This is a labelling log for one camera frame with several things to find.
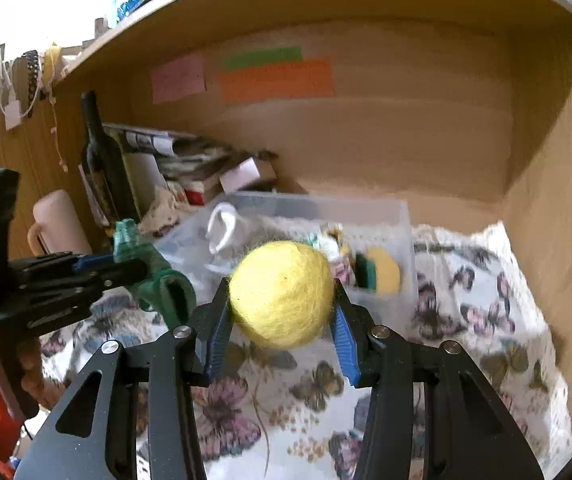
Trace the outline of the green knitted pouch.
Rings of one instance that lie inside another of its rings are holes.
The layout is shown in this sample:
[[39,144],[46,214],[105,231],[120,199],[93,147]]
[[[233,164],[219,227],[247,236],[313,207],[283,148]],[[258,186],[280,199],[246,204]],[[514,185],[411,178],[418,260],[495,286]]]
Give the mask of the green knitted pouch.
[[134,220],[125,219],[115,225],[113,259],[115,263],[140,261],[146,265],[146,276],[127,286],[142,310],[158,312],[168,328],[188,322],[197,306],[194,286],[142,237]]

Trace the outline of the yellow sponge block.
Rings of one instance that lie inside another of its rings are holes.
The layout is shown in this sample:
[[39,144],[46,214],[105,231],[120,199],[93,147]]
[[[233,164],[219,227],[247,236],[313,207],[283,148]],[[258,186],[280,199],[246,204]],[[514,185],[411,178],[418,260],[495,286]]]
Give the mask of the yellow sponge block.
[[370,247],[355,255],[356,286],[377,295],[397,295],[401,288],[401,268],[382,247]]

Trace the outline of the yellow felt ball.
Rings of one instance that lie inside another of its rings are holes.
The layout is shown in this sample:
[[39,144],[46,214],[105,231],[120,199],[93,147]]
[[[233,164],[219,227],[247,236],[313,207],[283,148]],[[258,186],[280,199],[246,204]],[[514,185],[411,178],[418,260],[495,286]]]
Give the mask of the yellow felt ball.
[[291,240],[255,248],[229,280],[235,321],[255,344],[275,350],[303,346],[323,333],[334,292],[327,258]]

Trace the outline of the patterned fabric bundle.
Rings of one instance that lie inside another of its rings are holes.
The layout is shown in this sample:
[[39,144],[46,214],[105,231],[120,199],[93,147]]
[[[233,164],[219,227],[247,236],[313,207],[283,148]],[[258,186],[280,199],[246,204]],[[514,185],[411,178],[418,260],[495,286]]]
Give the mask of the patterned fabric bundle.
[[344,239],[343,226],[340,223],[324,224],[309,236],[307,244],[326,257],[335,280],[348,286],[357,284],[354,271],[355,255]]

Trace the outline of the pink mug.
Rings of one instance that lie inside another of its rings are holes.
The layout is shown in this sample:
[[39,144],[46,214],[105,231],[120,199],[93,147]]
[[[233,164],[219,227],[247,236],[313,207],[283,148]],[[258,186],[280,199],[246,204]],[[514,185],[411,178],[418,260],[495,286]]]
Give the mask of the pink mug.
[[92,248],[65,190],[51,192],[33,206],[34,223],[26,239],[34,256],[74,252],[90,255]]

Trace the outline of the dark wine bottle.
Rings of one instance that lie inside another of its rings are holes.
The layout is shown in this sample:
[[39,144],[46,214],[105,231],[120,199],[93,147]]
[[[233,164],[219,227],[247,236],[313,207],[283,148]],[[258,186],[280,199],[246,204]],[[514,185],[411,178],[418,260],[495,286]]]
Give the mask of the dark wine bottle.
[[94,90],[82,94],[80,109],[87,131],[82,166],[109,226],[121,220],[139,220],[120,145],[103,128]]

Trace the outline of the white charger plug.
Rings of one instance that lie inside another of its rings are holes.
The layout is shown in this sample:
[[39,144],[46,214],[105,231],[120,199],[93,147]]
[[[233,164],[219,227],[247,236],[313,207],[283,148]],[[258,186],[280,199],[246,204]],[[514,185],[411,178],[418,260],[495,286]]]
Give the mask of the white charger plug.
[[16,128],[22,122],[21,103],[18,100],[11,100],[2,111],[5,115],[5,127],[7,131]]

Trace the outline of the butterfly print cloth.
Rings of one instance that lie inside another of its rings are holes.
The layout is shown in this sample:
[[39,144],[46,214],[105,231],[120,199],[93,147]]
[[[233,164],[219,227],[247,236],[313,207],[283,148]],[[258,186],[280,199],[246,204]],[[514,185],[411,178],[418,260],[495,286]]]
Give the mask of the butterfly print cloth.
[[398,200],[223,195],[157,241],[187,288],[113,286],[20,479],[549,479],[567,391],[502,226]]

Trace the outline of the stack of books and papers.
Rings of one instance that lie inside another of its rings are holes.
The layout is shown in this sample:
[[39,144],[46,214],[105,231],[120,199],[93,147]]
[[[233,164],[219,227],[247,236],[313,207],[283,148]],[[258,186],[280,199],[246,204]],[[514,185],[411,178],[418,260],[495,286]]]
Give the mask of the stack of books and papers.
[[273,168],[277,159],[272,152],[238,151],[188,132],[111,122],[103,128],[120,145],[130,188],[143,211],[151,207],[158,188],[167,188],[182,202],[205,206],[224,193],[220,184],[223,172],[249,157],[268,160]]

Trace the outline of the black beaded headband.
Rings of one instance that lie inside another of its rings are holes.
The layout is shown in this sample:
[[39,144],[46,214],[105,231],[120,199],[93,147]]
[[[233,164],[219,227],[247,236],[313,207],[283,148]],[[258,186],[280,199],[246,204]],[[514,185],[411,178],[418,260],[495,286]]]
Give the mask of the black beaded headband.
[[21,78],[20,89],[22,110],[26,117],[32,114],[32,108],[38,92],[39,84],[39,55],[36,50],[29,50],[22,54],[19,64]]

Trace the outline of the clear plastic storage box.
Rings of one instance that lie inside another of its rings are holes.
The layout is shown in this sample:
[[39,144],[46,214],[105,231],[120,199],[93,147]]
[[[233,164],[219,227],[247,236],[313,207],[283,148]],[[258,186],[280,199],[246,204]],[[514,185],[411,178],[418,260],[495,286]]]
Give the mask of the clear plastic storage box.
[[[221,195],[156,241],[174,269],[194,283],[200,302],[209,301],[215,282],[235,269],[253,248],[271,240],[293,240],[324,254],[352,302],[378,324],[403,334],[411,324],[417,281],[409,211],[404,200],[348,200],[278,193]],[[363,273],[352,260],[380,254],[400,270],[395,292],[356,285]]]

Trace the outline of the small pink box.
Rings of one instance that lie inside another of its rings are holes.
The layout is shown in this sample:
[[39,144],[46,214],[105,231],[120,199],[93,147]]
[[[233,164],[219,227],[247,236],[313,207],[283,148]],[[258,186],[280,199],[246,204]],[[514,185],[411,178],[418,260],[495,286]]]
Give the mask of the small pink box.
[[251,190],[257,186],[272,184],[277,174],[268,160],[249,157],[237,166],[220,175],[220,184],[224,193]]

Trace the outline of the pink sticky note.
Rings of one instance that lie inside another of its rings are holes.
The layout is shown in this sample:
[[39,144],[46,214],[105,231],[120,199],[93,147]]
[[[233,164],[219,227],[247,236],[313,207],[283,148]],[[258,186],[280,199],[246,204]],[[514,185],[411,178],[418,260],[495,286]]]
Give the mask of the pink sticky note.
[[205,70],[199,53],[152,68],[150,72],[152,103],[178,101],[205,92]]

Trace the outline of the blue liquid glass bottle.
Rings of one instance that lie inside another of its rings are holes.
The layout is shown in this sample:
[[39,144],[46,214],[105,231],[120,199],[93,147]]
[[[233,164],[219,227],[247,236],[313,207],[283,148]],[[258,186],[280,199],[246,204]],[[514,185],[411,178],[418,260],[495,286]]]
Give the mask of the blue liquid glass bottle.
[[116,6],[116,22],[121,23],[124,18],[127,18],[132,14],[138,6],[140,6],[142,0],[125,0]]

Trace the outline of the green sticky note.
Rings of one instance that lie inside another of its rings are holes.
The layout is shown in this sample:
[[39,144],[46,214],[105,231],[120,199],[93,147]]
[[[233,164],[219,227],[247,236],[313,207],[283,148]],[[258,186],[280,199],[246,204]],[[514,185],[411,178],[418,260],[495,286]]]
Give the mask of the green sticky note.
[[235,53],[224,58],[222,70],[245,70],[269,64],[301,62],[303,54],[300,47],[282,47],[263,50],[252,50]]

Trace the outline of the orange sticky note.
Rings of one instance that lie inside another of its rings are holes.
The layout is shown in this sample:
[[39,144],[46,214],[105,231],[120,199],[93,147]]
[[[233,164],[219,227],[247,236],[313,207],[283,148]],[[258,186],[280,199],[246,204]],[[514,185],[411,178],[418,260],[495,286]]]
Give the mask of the orange sticky note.
[[217,75],[225,104],[332,98],[333,67],[327,60],[284,62],[231,70]]

